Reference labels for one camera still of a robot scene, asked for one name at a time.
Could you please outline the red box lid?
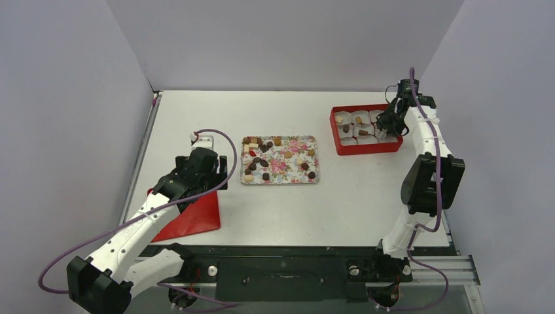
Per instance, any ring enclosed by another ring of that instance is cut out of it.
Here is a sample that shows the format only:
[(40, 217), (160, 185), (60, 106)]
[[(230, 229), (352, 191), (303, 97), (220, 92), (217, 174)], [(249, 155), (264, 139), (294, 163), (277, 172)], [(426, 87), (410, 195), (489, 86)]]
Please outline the red box lid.
[(154, 237), (152, 243), (211, 232), (221, 227), (219, 199), (216, 192), (190, 204)]

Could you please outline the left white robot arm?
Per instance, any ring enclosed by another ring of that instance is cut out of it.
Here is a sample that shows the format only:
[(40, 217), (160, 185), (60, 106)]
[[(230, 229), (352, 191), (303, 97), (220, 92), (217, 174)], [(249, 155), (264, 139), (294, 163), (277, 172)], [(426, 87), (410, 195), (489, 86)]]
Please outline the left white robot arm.
[(175, 277), (188, 281), (195, 263), (172, 244), (138, 262), (137, 257), (171, 221), (210, 190), (224, 189), (227, 159), (210, 148), (178, 156), (175, 168), (159, 179), (131, 220), (99, 249), (67, 265), (69, 297), (89, 313), (123, 313), (133, 297)]

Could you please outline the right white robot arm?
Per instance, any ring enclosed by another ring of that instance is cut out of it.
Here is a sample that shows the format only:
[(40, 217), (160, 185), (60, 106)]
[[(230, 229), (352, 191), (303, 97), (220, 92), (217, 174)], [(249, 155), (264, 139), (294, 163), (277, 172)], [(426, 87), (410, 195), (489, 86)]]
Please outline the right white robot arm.
[(369, 262), (370, 273), (380, 280), (400, 277), (418, 236), (439, 230), (442, 212), (452, 205), (465, 171), (465, 162), (452, 154), (440, 132), (435, 100), (418, 88), (414, 78), (400, 80), (395, 98), (376, 117), (379, 139), (409, 136), (416, 151), (401, 185), (406, 209)]

